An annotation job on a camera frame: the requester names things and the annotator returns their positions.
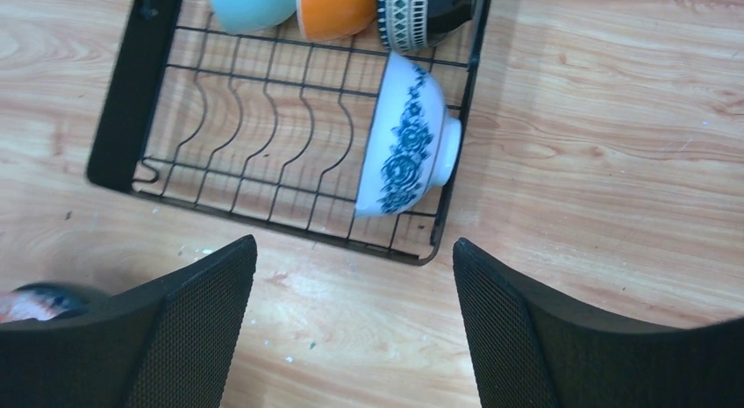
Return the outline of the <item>black wire dish rack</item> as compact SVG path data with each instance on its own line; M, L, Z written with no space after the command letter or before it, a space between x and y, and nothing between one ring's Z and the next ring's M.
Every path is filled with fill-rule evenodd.
M295 19L225 32L208 0L133 0L86 176L158 204L423 265L453 184L354 215L388 60L376 28L326 43Z

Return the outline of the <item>white orange bowl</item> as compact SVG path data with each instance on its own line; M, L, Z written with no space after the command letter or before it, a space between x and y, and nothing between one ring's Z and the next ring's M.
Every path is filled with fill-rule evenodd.
M376 0L296 0L305 40L323 42L355 35L376 17Z

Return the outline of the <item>blue floral bowl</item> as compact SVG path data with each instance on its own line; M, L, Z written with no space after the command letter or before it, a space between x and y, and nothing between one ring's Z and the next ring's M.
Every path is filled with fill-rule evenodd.
M450 115L436 79L391 52L370 125L354 204L357 218L410 210L454 172L462 123Z

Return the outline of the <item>pale green bowl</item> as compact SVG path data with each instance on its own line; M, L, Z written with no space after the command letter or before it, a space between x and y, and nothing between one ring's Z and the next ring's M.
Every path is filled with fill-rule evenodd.
M283 23L296 0L209 0L215 17L230 34L245 34Z

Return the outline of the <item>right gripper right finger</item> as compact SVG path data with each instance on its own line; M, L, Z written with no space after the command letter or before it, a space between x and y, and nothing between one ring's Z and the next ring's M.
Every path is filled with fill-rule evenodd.
M508 267L466 239L453 270L484 407L740 407L743 321L628 318Z

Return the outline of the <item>black cream patterned bowl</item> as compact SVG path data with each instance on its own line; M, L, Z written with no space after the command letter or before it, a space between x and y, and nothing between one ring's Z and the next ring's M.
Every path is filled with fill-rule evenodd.
M376 0L378 39L397 53L438 45L469 22L478 0Z

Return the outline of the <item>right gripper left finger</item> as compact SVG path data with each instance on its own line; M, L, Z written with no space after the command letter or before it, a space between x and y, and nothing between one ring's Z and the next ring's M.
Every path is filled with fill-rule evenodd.
M256 259L247 235L117 295L27 284L60 313L2 323L2 406L219 406Z

